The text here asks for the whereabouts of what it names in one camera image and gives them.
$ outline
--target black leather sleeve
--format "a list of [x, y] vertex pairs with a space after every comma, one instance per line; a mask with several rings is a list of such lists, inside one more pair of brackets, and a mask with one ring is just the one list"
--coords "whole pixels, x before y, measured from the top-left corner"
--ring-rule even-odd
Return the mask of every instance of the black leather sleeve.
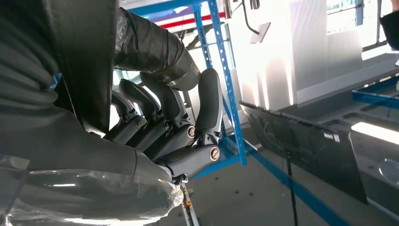
[[144, 72], [179, 90], [197, 85], [200, 72], [178, 37], [122, 8], [117, 14], [115, 68]]
[[389, 45], [399, 50], [399, 11], [382, 17], [380, 22]]

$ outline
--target black panel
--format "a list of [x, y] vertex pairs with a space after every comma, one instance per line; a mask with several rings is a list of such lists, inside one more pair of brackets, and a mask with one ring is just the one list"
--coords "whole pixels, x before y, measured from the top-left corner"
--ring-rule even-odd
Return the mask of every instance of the black panel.
[[348, 132], [288, 114], [243, 103], [243, 110], [262, 146], [367, 203]]

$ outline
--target copper screw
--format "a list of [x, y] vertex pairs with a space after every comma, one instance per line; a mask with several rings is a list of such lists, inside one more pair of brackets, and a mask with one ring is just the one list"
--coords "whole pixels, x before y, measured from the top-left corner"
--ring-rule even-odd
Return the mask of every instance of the copper screw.
[[209, 156], [211, 158], [212, 161], [217, 161], [219, 159], [220, 156], [220, 151], [219, 148], [217, 147], [212, 147]]

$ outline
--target bright window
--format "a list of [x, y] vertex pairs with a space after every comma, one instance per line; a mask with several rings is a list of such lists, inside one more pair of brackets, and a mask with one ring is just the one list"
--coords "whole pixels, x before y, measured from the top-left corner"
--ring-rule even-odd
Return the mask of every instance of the bright window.
[[327, 33], [342, 32], [356, 26], [356, 0], [327, 0]]

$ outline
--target clear plastic sheet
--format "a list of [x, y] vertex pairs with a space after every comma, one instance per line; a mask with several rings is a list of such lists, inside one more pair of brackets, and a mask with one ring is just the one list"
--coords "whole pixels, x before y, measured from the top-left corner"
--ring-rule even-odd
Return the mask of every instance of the clear plastic sheet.
[[154, 178], [80, 169], [30, 171], [5, 226], [144, 225], [182, 201], [180, 186]]
[[4, 215], [13, 206], [26, 174], [29, 161], [0, 154], [0, 225], [4, 224]]

